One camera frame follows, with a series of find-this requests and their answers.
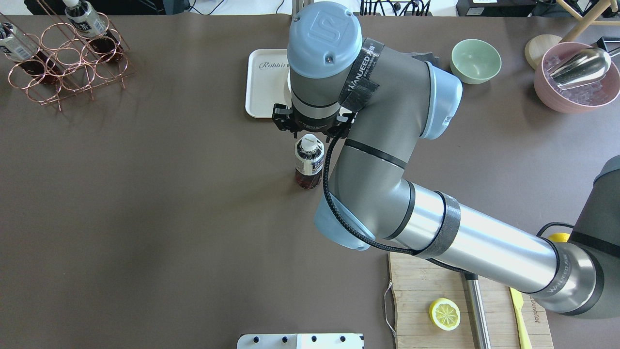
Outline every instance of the lemon slice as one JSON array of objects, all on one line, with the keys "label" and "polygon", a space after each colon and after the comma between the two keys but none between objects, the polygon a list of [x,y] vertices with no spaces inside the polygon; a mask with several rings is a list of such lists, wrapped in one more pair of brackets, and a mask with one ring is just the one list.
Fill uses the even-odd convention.
[{"label": "lemon slice", "polygon": [[435,299],[428,308],[430,319],[437,327],[452,331],[461,323],[459,307],[447,298]]},{"label": "lemon slice", "polygon": [[549,235],[548,239],[553,242],[568,242],[570,234],[569,233],[553,233]]}]

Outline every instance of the brown table surface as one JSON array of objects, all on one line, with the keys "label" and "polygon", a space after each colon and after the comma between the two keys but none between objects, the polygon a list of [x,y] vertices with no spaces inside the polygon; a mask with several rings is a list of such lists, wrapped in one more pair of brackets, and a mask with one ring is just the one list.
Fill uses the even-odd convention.
[{"label": "brown table surface", "polygon": [[[361,332],[391,348],[386,254],[332,243],[321,192],[293,182],[293,138],[244,110],[247,60],[284,48],[290,17],[114,17],[138,75],[41,107],[0,81],[0,343],[3,348],[234,348],[243,333]],[[13,20],[40,33],[46,17]],[[494,45],[489,83],[465,86],[445,134],[421,141],[405,177],[535,232],[574,223],[620,153],[620,102],[558,114],[523,57],[574,21],[361,19],[365,36],[433,51]],[[594,42],[618,29],[592,27]],[[9,69],[0,61],[0,71]],[[558,349],[613,348],[617,320],[549,314]]]}]

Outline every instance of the robotic arm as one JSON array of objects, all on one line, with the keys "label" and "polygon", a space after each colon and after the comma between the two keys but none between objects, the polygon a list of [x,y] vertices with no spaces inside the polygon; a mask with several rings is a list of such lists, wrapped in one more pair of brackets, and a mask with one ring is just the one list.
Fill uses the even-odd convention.
[{"label": "robotic arm", "polygon": [[[417,140],[439,137],[456,113],[456,77],[363,40],[357,18],[332,2],[293,18],[288,59],[292,108],[274,105],[273,121],[295,134],[347,137],[330,195],[360,233],[531,294],[560,314],[620,314],[620,156],[597,177],[569,242],[553,243],[402,178]],[[341,116],[341,106],[355,118]],[[346,247],[368,248],[332,209],[325,199],[319,205],[319,230]]]}]

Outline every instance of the ice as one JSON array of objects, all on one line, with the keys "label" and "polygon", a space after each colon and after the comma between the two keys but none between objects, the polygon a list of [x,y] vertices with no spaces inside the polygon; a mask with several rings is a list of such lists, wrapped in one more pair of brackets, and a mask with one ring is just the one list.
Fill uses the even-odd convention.
[{"label": "ice", "polygon": [[545,78],[557,93],[572,102],[585,106],[598,106],[609,101],[609,96],[603,91],[603,84],[601,81],[571,89],[560,89],[557,87],[553,79],[549,76],[549,70],[560,64],[560,62],[561,60],[558,56],[551,56],[545,59],[542,66],[544,68],[543,72]]}]

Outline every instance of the knife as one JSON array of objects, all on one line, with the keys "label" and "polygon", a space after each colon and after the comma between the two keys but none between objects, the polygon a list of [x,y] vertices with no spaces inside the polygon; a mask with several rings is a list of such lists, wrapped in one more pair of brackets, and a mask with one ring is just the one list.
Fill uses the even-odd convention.
[{"label": "knife", "polygon": [[523,314],[521,313],[523,295],[516,289],[510,288],[510,297],[512,298],[512,305],[515,307],[516,326],[519,330],[519,344],[521,345],[521,349],[532,349],[532,343],[529,341],[528,329],[525,328],[525,321],[523,321]]}]

